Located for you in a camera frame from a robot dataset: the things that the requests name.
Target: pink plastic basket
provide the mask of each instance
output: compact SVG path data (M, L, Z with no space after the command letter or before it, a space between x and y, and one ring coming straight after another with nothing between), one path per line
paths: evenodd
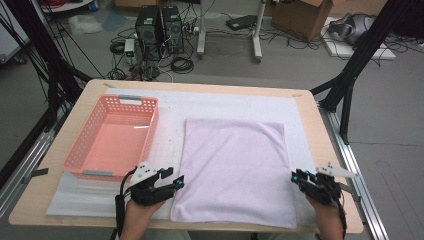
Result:
M122 181L141 160L147 160L158 120L156 98L102 95L62 169L78 178Z

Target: gray floor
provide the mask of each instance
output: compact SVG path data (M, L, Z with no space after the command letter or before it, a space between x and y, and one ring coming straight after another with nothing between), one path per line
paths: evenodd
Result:
M85 9L72 14L89 13ZM109 40L134 25L110 10L90 13L102 23L116 20L109 31L76 36L75 39L102 74L111 68ZM77 68L92 76L99 74L77 48L70 46ZM318 50L288 47L285 38L262 41L263 60L252 58L250 39L226 35L207 37L203 60L193 55L194 71L172 74L180 83L312 89L335 77L346 61L329 57L324 46ZM370 62L360 75L353 96L349 140L374 203L390 239L421 239L424 236L424 53L409 50L395 53L395 61ZM162 74L157 81L170 82ZM325 95L316 96L321 100ZM0 65L0 167L10 158L46 110L45 98L30 64ZM2 239L108 239L105 228L38 228L11 226L7 214L1 219ZM247 234L192 233L193 239L248 239ZM347 239L370 239L367 231Z

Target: robotic hand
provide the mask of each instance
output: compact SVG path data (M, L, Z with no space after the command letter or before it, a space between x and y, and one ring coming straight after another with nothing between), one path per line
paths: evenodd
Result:
M325 167L317 168L317 174L315 175L309 171L296 169L296 172L292 172L291 181L299 186L301 192L313 200L323 205L336 205L339 210L340 220L342 221L344 236L346 234L347 223L343 205L340 204L339 198L342 195L342 189L350 193L352 193L352 190L342 183L335 182L335 176L352 178L357 176L357 174L329 163Z
M137 204L151 206L172 198L176 191L184 187L184 176L178 177L171 184L155 187L156 181L167 178L174 172L173 168L156 170L148 162L142 161L134 170L130 171L122 180L120 194L115 197L116 225L121 236L125 220L125 197L131 194L131 198ZM133 175L128 189L124 192L124 184L127 178Z

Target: pink towel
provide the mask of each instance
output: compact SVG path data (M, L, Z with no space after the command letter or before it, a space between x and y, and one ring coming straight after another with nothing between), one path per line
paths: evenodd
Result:
M187 119L171 220L295 228L282 123Z

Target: plastic bag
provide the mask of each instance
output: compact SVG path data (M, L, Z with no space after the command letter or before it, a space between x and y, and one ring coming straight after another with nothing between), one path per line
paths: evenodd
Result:
M102 25L94 16L76 15L68 19L72 35L96 33L102 31Z

